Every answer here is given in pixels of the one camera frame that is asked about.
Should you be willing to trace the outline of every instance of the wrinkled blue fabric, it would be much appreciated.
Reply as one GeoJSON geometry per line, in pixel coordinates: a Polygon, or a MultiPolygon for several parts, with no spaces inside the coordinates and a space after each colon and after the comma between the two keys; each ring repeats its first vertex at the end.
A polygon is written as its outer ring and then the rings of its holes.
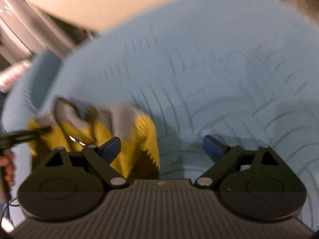
{"type": "Polygon", "coordinates": [[[162,178],[194,180],[211,167],[207,134],[269,144],[305,183],[300,219],[317,230],[318,68],[318,30],[280,2],[178,0],[77,49],[41,111],[56,96],[81,109],[130,101],[155,122],[162,178]]]}

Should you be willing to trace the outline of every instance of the human hand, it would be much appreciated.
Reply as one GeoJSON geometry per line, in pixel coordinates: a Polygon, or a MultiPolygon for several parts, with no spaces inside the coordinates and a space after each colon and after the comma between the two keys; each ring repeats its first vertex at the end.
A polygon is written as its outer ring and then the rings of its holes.
{"type": "Polygon", "coordinates": [[[4,179],[7,181],[8,185],[10,187],[14,186],[14,172],[15,172],[15,166],[13,163],[14,155],[10,151],[10,149],[6,149],[4,151],[4,155],[0,156],[0,167],[5,167],[5,177],[4,179]]]}

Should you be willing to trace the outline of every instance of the red and white object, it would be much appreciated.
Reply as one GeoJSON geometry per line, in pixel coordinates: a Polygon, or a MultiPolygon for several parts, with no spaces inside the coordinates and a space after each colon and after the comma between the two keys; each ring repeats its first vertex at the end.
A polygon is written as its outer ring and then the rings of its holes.
{"type": "Polygon", "coordinates": [[[8,93],[12,84],[30,67],[29,60],[22,60],[0,73],[0,91],[8,93]]]}

